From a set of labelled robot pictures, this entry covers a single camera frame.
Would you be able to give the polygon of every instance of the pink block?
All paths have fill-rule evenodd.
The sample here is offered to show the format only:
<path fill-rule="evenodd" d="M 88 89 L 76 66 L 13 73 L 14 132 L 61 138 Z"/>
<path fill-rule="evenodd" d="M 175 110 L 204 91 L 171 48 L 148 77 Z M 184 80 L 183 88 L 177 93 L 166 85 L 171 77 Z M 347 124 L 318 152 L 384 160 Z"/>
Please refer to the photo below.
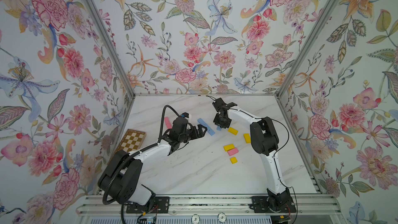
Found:
<path fill-rule="evenodd" d="M 235 155 L 236 153 L 238 153 L 238 148 L 236 147 L 228 151 L 229 156 Z"/>
<path fill-rule="evenodd" d="M 166 124 L 167 129 L 172 128 L 172 124 L 170 124 L 169 117 L 164 117 L 164 123 Z"/>

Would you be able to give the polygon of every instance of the black mounting plate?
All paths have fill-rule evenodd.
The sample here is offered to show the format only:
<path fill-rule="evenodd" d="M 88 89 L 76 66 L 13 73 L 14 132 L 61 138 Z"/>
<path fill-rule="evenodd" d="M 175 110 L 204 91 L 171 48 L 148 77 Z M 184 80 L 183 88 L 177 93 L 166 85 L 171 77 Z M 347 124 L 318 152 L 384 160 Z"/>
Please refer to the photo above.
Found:
<path fill-rule="evenodd" d="M 251 206 L 250 208 L 254 210 L 255 213 L 274 213 L 274 212 L 280 212 L 280 213 L 289 213 L 289 209 L 291 213 L 295 213 L 296 210 L 296 205 L 293 202 L 293 199 L 289 199 L 286 202 L 286 205 L 289 206 L 289 208 L 286 207 L 286 205 L 283 205 L 281 208 L 277 209 L 276 211 L 271 211 L 268 208 L 268 202 L 267 202 L 268 196 L 262 196 L 262 197 L 251 197 Z"/>
<path fill-rule="evenodd" d="M 169 201 L 170 197 L 155 197 L 154 206 L 158 208 L 152 212 L 152 214 L 167 214 L 169 212 Z M 135 205 L 127 205 L 126 214 L 142 214 L 139 208 Z"/>

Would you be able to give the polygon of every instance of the wooden chessboard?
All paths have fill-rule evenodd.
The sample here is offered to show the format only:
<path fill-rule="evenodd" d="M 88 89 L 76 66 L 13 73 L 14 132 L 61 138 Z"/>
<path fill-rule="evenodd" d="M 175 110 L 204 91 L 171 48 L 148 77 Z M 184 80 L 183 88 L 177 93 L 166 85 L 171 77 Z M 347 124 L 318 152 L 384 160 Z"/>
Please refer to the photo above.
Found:
<path fill-rule="evenodd" d="M 145 132 L 127 129 L 115 152 L 120 150 L 131 152 L 140 149 L 146 136 Z"/>

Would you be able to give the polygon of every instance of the blue block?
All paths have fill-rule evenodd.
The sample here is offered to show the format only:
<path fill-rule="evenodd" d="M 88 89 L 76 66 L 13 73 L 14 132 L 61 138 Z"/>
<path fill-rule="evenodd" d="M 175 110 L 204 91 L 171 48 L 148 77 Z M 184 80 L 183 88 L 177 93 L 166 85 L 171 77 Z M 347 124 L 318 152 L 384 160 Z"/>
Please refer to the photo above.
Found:
<path fill-rule="evenodd" d="M 203 119 L 198 119 L 199 124 L 201 124 L 204 127 L 207 127 L 207 132 L 210 134 L 210 136 L 213 136 L 214 134 L 216 134 L 212 128 L 209 127 L 208 124 L 206 124 L 206 122 Z"/>

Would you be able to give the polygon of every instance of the marble surface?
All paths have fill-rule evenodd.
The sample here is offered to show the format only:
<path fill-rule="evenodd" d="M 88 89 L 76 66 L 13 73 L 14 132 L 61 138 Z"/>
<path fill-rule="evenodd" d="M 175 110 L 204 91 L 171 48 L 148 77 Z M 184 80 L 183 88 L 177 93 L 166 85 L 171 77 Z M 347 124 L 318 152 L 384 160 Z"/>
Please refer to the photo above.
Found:
<path fill-rule="evenodd" d="M 271 117 L 285 123 L 273 96 L 222 96 L 224 102 L 234 102 L 247 112 L 259 117 Z M 156 167 L 142 172 L 140 183 L 157 194 L 261 194 L 266 193 L 267 177 L 260 156 L 247 144 L 243 134 L 250 133 L 236 121 L 231 127 L 235 136 L 226 129 L 218 131 L 212 122 L 215 109 L 212 100 L 204 96 L 138 96 L 133 104 L 125 131 L 128 128 L 144 131 L 145 147 L 157 141 L 164 105 L 172 106 L 179 114 L 192 114 L 192 124 L 202 118 L 215 131 L 192 140 L 182 150 L 174 152 Z M 166 110 L 172 123 L 176 115 Z M 281 147 L 287 140 L 286 129 L 275 122 Z M 239 152 L 238 162 L 232 164 L 223 146 L 234 144 Z M 316 193 L 293 139 L 279 152 L 279 162 L 287 186 L 296 193 Z"/>

